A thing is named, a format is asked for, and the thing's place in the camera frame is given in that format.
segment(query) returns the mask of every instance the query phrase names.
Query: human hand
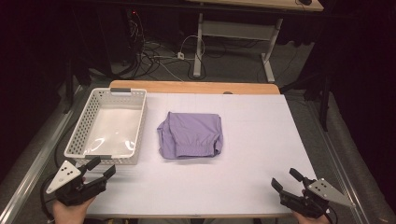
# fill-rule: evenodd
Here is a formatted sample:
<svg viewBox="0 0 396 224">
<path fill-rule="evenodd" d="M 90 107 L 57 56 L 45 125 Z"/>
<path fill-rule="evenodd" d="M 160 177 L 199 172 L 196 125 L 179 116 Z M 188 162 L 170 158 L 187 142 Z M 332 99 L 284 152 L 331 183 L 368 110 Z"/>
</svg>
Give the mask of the human hand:
<svg viewBox="0 0 396 224">
<path fill-rule="evenodd" d="M 87 209 L 95 197 L 80 205 L 66 206 L 56 200 L 52 205 L 52 212 L 56 224 L 82 224 L 87 214 Z"/>
<path fill-rule="evenodd" d="M 297 218 L 299 224 L 330 224 L 329 219 L 324 215 L 319 218 L 305 217 L 298 212 L 291 211 L 293 216 Z"/>
</svg>

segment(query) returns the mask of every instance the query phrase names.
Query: folded shirt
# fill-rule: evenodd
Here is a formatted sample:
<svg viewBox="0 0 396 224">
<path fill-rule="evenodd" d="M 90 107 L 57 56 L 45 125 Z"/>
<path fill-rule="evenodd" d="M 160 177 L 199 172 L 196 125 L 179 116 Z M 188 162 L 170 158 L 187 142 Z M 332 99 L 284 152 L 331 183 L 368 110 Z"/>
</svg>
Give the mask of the folded shirt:
<svg viewBox="0 0 396 224">
<path fill-rule="evenodd" d="M 221 152 L 221 118 L 216 114 L 168 113 L 157 128 L 166 159 L 214 157 Z"/>
</svg>

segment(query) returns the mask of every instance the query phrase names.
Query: white board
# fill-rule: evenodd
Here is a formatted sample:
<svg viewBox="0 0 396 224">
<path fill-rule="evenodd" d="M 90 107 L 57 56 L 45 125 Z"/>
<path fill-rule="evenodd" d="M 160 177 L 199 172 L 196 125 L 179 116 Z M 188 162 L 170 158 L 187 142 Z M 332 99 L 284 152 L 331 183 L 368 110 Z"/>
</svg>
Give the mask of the white board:
<svg viewBox="0 0 396 224">
<path fill-rule="evenodd" d="M 290 174 L 316 178 L 283 95 L 148 93 L 137 165 L 118 165 L 91 217 L 265 217 L 289 214 L 284 190 L 304 188 Z M 224 146 L 214 158 L 170 161 L 159 153 L 157 127 L 167 113 L 221 116 Z M 107 167 L 86 174 L 87 181 Z"/>
</svg>

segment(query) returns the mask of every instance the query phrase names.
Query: basket handle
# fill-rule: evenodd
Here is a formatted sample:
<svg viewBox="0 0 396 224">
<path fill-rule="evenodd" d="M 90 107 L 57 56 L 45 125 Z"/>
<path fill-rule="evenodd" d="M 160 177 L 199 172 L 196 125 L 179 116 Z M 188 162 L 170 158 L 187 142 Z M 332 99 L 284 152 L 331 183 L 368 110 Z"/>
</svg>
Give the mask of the basket handle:
<svg viewBox="0 0 396 224">
<path fill-rule="evenodd" d="M 101 160 L 111 160 L 111 155 L 86 155 L 84 159 L 93 160 L 95 157 L 100 157 Z"/>
<path fill-rule="evenodd" d="M 132 95 L 131 89 L 128 88 L 110 88 L 110 92 L 114 96 Z"/>
</svg>

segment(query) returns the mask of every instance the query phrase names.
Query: wooden table edge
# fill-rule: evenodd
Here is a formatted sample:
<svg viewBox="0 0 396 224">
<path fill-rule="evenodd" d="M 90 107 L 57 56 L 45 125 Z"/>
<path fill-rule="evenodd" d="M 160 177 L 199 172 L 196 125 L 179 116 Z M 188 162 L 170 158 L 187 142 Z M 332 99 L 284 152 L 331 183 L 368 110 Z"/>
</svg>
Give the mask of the wooden table edge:
<svg viewBox="0 0 396 224">
<path fill-rule="evenodd" d="M 159 93 L 280 94 L 276 85 L 264 83 L 114 80 L 109 87 L 144 89 Z"/>
</svg>

